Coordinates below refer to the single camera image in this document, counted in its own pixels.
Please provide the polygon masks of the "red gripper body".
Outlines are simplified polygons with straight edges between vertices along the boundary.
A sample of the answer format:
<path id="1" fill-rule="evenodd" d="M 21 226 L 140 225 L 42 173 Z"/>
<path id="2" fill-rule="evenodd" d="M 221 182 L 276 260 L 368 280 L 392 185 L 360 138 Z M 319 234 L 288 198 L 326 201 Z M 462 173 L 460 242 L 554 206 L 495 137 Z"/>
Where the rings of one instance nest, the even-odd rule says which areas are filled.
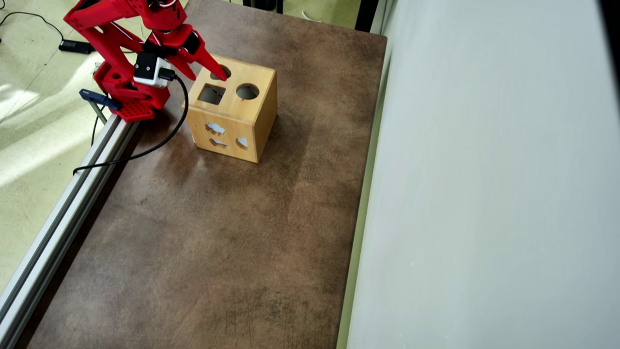
<path id="1" fill-rule="evenodd" d="M 161 58 L 182 57 L 195 59 L 201 45 L 201 38 L 191 25 L 183 24 L 172 31 L 152 31 L 142 51 Z"/>

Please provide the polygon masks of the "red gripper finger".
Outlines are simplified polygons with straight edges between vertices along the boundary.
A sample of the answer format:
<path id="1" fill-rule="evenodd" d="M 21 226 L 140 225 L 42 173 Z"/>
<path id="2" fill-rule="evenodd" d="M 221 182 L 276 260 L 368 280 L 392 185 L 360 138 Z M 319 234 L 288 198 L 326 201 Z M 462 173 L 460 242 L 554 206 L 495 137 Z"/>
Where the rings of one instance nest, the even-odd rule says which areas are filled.
<path id="1" fill-rule="evenodd" d="M 195 81 L 196 75 L 191 67 L 191 64 L 195 62 L 195 57 L 192 55 L 169 55 L 169 62 L 188 79 Z"/>
<path id="2" fill-rule="evenodd" d="M 220 81 L 228 79 L 226 72 L 210 53 L 206 50 L 204 42 L 197 42 L 183 46 L 183 58 L 188 64 L 197 63 L 208 69 Z"/>

